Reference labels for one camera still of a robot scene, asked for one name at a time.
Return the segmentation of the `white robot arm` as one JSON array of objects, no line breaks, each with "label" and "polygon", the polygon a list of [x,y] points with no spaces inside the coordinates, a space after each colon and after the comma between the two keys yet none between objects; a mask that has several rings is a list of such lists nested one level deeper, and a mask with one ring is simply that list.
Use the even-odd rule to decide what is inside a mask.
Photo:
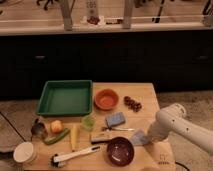
[{"label": "white robot arm", "polygon": [[186,109],[179,103],[161,108],[147,131],[148,139],[151,142],[163,141],[170,132],[175,132],[213,155],[213,131],[185,120],[186,114]]}]

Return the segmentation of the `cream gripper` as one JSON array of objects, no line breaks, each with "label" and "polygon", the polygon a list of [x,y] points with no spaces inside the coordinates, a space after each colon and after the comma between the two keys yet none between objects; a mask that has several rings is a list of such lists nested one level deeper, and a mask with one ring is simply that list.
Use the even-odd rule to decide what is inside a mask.
[{"label": "cream gripper", "polygon": [[160,142],[166,139],[166,129],[159,122],[153,122],[148,131],[147,139],[150,143]]}]

